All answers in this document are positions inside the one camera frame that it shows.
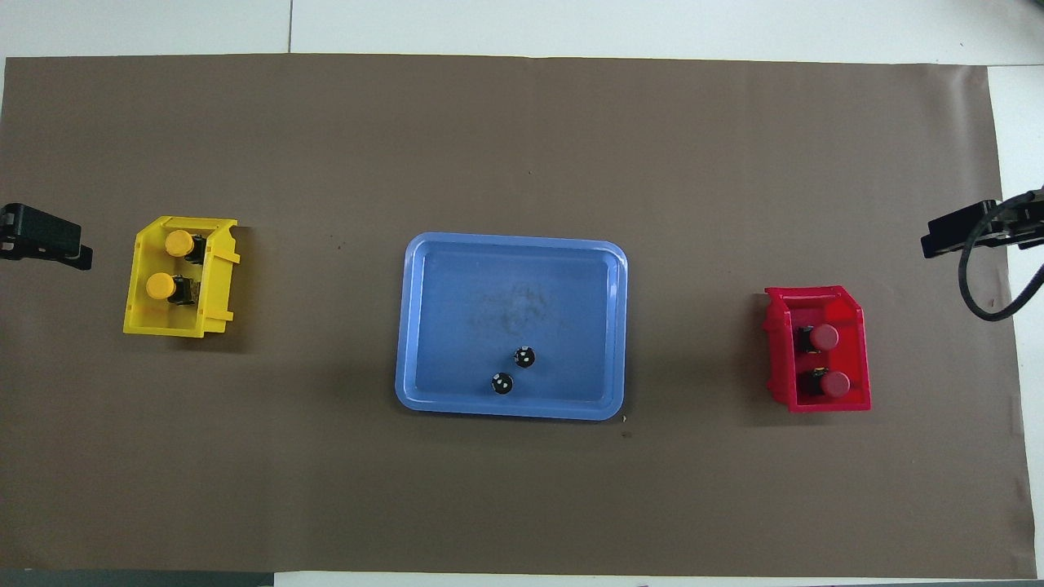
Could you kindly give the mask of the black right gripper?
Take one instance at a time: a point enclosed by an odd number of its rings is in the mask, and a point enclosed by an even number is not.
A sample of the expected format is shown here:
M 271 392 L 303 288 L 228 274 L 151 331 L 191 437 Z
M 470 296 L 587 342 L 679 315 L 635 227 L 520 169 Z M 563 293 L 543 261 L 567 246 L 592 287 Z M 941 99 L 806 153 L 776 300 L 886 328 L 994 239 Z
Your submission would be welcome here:
M 1002 203 L 978 201 L 930 220 L 926 224 L 927 234 L 921 237 L 923 257 L 931 259 L 959 252 L 973 227 L 993 209 L 997 212 L 996 219 L 1002 224 L 1003 236 L 998 238 L 1000 246 L 1043 245 L 1043 188 L 1038 188 Z

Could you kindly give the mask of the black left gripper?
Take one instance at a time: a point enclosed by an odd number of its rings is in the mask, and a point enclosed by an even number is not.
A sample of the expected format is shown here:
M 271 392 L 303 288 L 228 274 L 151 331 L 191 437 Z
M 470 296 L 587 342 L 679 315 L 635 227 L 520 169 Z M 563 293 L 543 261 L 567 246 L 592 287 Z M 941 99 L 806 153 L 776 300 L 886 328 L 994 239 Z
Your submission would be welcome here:
M 22 204 L 7 204 L 1 211 L 1 258 L 18 261 L 37 259 L 53 261 L 90 271 L 93 249 L 82 244 L 79 224 L 38 209 L 23 209 Z

